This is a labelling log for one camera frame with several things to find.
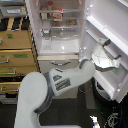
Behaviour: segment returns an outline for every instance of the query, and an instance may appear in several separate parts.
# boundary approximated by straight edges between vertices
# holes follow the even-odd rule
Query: open refrigerator door
[[[108,93],[110,99],[117,102],[121,102],[128,92],[127,3],[127,0],[86,1],[84,32],[79,53],[79,60],[96,58],[96,66],[103,64],[104,67],[107,63],[115,65],[116,68],[109,71],[96,70],[94,78]],[[101,39],[109,40],[109,43],[104,45],[100,43]]]

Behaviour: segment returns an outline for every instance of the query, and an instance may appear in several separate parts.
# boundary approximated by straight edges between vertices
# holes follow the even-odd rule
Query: wooden cabinet
[[[30,72],[38,72],[36,52],[34,50],[30,29],[11,31],[0,31],[0,94],[18,93],[21,80],[14,78],[24,77]]]
[[[31,49],[0,50],[0,66],[33,65],[33,53]]]
[[[0,49],[26,49],[31,48],[29,33],[27,30],[1,31]]]

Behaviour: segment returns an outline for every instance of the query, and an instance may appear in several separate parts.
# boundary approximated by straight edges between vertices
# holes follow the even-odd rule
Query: label
[[[9,39],[13,39],[13,35],[12,34],[7,34]]]
[[[27,54],[13,54],[14,58],[28,58]]]
[[[2,88],[6,88],[5,86],[3,86]]]
[[[20,9],[13,9],[13,10],[7,10],[7,13],[10,13],[10,14],[13,14],[13,13],[15,13],[15,14],[20,14]]]
[[[5,58],[5,55],[1,55],[1,58]]]
[[[116,76],[118,76],[118,75],[120,74],[120,72],[121,72],[121,68],[114,68],[114,69],[112,69],[112,72],[113,72]]]
[[[9,70],[12,70],[13,68],[8,68]]]

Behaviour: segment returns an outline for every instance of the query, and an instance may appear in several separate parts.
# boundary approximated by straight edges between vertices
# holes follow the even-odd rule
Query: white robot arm
[[[119,67],[120,59],[113,63],[101,45],[95,46],[92,59],[81,61],[75,69],[52,69],[44,75],[32,72],[25,76],[19,88],[14,128],[40,128],[39,115],[49,107],[53,95],[59,96],[86,83],[97,67],[105,70]]]

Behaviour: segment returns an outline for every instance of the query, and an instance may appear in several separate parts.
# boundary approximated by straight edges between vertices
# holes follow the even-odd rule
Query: drawer
[[[78,87],[72,88],[60,96],[53,96],[52,99],[67,99],[67,98],[77,98]]]
[[[34,63],[31,49],[0,51],[0,67],[33,65]]]
[[[78,55],[38,56],[37,60],[42,74],[49,72],[52,68],[65,70],[78,66]]]
[[[0,32],[0,49],[31,48],[27,30]]]
[[[37,72],[36,65],[32,66],[13,66],[13,67],[0,67],[0,77],[15,77],[25,76],[30,72]]]
[[[49,72],[52,68],[66,70],[76,68],[79,64],[78,55],[38,56],[38,62],[42,74]],[[78,87],[75,87],[59,97],[53,96],[53,99],[77,98],[77,93]]]
[[[21,82],[3,82],[0,83],[0,94],[18,93]]]

